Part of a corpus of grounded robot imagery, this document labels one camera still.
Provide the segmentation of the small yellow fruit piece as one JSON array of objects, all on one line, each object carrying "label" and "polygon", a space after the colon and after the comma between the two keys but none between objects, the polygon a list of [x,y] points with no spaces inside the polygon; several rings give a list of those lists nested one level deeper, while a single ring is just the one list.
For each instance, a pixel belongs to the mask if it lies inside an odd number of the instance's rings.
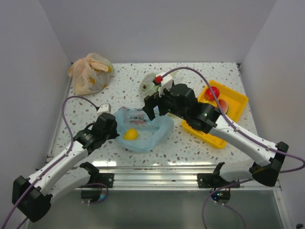
[{"label": "small yellow fruit piece", "polygon": [[138,138],[138,132],[136,129],[128,129],[124,136],[123,136],[124,140],[128,140],[128,141],[131,141],[131,140],[136,140]]}]

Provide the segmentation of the light blue plastic bag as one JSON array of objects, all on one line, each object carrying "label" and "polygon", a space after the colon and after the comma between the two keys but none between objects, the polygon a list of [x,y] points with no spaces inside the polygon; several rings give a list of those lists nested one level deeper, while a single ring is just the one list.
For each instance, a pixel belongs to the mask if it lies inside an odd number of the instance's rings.
[{"label": "light blue plastic bag", "polygon": [[[152,121],[141,108],[122,106],[114,113],[119,136],[115,141],[122,147],[139,153],[152,150],[156,145],[166,140],[173,132],[174,121],[169,116],[159,116],[154,109],[155,119]],[[137,137],[127,140],[124,136],[130,130],[136,130]]]}]

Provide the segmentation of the red fruit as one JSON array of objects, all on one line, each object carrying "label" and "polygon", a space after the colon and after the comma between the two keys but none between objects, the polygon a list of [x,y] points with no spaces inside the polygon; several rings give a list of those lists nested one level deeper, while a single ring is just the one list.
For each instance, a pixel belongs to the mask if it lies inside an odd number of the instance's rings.
[{"label": "red fruit", "polygon": [[214,95],[216,98],[218,98],[220,96],[220,91],[217,87],[212,86],[211,89],[207,88],[207,90],[205,91],[205,99],[208,101],[214,101]]}]

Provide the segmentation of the pink red peach slice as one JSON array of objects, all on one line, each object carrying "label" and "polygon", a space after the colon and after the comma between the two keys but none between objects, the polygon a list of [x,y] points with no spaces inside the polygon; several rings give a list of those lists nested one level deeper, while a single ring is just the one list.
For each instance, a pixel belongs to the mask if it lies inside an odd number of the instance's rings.
[{"label": "pink red peach slice", "polygon": [[218,102],[219,102],[219,105],[220,105],[220,107],[222,108],[223,112],[224,112],[225,114],[227,114],[227,113],[228,113],[228,110],[229,110],[229,105],[228,105],[228,103],[227,103],[224,99],[219,99]]}]

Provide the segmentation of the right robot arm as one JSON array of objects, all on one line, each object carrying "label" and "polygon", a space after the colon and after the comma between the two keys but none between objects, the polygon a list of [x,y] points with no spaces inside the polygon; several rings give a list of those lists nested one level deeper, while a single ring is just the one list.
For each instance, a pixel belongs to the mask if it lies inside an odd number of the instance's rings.
[{"label": "right robot arm", "polygon": [[219,163],[213,173],[203,178],[208,187],[224,187],[241,179],[253,179],[268,187],[276,184],[289,148],[286,143],[276,144],[252,134],[221,114],[219,108],[199,102],[193,89],[182,83],[165,89],[162,95],[156,92],[145,97],[144,103],[143,111],[150,120],[155,118],[157,107],[160,116],[171,113],[191,128],[223,139],[250,157],[239,163]]}]

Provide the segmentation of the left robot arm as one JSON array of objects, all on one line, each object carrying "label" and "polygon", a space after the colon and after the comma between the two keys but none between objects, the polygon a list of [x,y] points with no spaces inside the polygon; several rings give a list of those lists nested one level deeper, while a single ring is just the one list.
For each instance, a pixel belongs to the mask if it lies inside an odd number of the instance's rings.
[{"label": "left robot arm", "polygon": [[118,137],[115,116],[102,113],[96,122],[79,131],[72,146],[63,150],[42,169],[28,178],[17,177],[13,182],[12,203],[31,221],[37,222],[50,210],[59,197],[77,187],[109,188],[108,179],[90,162],[83,162],[76,170],[72,167],[107,140]]}]

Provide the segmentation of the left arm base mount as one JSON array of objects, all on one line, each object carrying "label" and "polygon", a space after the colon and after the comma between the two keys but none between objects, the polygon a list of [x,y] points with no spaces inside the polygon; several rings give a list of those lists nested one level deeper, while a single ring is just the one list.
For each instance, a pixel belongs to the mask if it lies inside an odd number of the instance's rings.
[{"label": "left arm base mount", "polygon": [[80,164],[80,168],[85,170],[85,175],[89,180],[81,185],[81,199],[87,205],[99,204],[106,200],[109,189],[113,188],[114,173],[100,173],[99,169],[89,162]]}]

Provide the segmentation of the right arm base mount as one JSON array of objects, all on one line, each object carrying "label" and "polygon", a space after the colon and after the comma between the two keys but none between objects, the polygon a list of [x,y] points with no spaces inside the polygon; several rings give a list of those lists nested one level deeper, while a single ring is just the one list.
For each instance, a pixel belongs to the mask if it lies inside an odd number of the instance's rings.
[{"label": "right arm base mount", "polygon": [[240,184],[237,184],[238,180],[226,181],[220,177],[220,169],[223,167],[225,162],[219,163],[212,173],[198,173],[197,183],[198,188],[210,188],[210,194],[216,189],[231,185],[225,189],[221,189],[211,195],[213,201],[226,204],[231,198],[231,188],[239,188]]}]

